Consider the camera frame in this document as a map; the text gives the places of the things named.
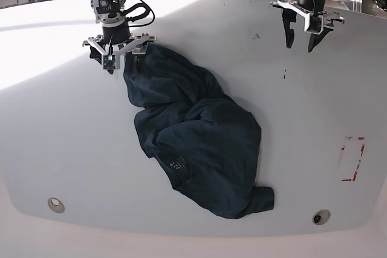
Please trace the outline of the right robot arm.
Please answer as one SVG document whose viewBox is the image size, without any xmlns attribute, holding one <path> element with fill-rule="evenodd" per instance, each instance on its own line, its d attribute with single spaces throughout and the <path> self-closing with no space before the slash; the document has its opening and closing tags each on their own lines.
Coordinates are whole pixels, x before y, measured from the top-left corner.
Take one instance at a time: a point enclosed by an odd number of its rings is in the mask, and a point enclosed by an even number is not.
<svg viewBox="0 0 387 258">
<path fill-rule="evenodd" d="M 89 37 L 83 42 L 90 48 L 89 58 L 98 61 L 101 69 L 110 75 L 119 70 L 128 53 L 145 55 L 156 37 L 149 34 L 134 35 L 131 28 L 146 27 L 155 21 L 155 13 L 145 1 L 138 0 L 125 8 L 127 0 L 90 0 L 96 23 L 102 26 L 102 34 Z"/>
</svg>

